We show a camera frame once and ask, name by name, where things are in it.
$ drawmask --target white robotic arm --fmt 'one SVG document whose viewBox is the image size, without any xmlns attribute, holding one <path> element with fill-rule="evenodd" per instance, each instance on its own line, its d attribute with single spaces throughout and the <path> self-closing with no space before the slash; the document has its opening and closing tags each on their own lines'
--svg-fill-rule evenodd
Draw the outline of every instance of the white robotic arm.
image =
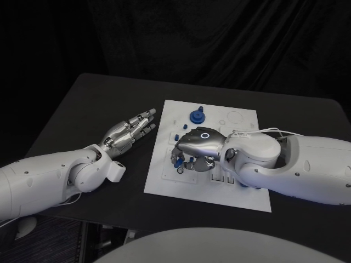
<svg viewBox="0 0 351 263">
<path fill-rule="evenodd" d="M 197 158 L 196 162 L 183 162 L 184 152 Z M 279 157 L 287 165 L 275 168 Z M 216 161 L 243 186 L 268 188 L 324 204 L 351 204 L 350 142 L 310 136 L 277 140 L 264 133 L 239 131 L 226 138 L 216 130 L 199 127 L 177 144 L 173 163 L 207 171 Z"/>
<path fill-rule="evenodd" d="M 155 109 L 119 123 L 99 145 L 27 158 L 0 168 L 0 220 L 41 212 L 79 193 L 100 187 L 106 177 L 119 182 L 126 167 L 113 158 L 157 127 Z"/>
</svg>

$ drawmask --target floor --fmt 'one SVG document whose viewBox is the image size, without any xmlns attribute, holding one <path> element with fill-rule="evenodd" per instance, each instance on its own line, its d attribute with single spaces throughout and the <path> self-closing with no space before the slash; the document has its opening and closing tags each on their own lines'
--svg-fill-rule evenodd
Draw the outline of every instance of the floor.
<svg viewBox="0 0 351 263">
<path fill-rule="evenodd" d="M 0 254 L 0 263 L 79 262 L 82 222 L 40 215 L 37 218 L 35 230 Z"/>
</svg>

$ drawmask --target black table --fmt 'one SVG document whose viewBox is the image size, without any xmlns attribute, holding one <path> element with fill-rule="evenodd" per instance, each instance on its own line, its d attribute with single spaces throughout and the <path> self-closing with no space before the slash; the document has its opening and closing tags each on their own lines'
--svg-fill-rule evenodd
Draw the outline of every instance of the black table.
<svg viewBox="0 0 351 263">
<path fill-rule="evenodd" d="M 165 99 L 252 109 L 261 128 L 278 127 L 351 142 L 351 125 L 333 100 L 84 74 L 28 157 L 100 143 L 110 127 L 151 108 L 158 110 L 158 125 Z M 44 214 L 152 232 L 183 227 L 236 228 L 281 237 L 351 262 L 351 206 L 317 204 L 271 191 L 274 213 L 266 213 L 147 194 L 155 140 L 157 130 L 118 159 L 128 167 L 119 183 L 106 180 L 76 204 Z"/>
</svg>

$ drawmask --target white board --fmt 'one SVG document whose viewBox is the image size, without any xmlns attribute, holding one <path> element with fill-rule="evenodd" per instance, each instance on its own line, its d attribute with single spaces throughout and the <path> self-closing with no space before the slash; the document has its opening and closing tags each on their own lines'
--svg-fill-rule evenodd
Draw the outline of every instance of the white board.
<svg viewBox="0 0 351 263">
<path fill-rule="evenodd" d="M 190 113 L 199 110 L 200 106 L 204 107 L 206 122 L 194 124 Z M 178 174 L 171 162 L 171 152 L 177 144 L 174 138 L 177 134 L 181 138 L 197 127 L 213 128 L 225 136 L 229 136 L 233 129 L 259 130 L 256 111 L 165 101 L 145 193 L 272 212 L 268 189 L 242 187 L 230 174 L 222 170 L 220 162 L 212 171 L 199 173 L 186 170 Z"/>
</svg>

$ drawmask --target robotic hand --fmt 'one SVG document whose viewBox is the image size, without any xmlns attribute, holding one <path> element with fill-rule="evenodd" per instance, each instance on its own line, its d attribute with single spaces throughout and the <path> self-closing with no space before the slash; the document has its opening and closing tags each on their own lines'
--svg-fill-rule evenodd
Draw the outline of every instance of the robotic hand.
<svg viewBox="0 0 351 263">
<path fill-rule="evenodd" d="M 126 167 L 113 158 L 155 129 L 155 124 L 147 127 L 155 113 L 152 109 L 121 122 L 99 145 L 27 158 L 0 168 L 0 220 L 35 214 L 76 194 L 92 192 L 106 177 L 119 182 Z"/>
<path fill-rule="evenodd" d="M 226 137 L 199 127 L 175 145 L 175 167 L 204 172 L 220 162 L 246 187 L 268 188 L 324 204 L 351 204 L 351 142 L 295 135 L 275 139 L 262 133 L 269 130 L 235 130 Z M 196 162 L 184 162 L 184 153 Z M 279 159 L 287 165 L 275 168 Z"/>
</svg>

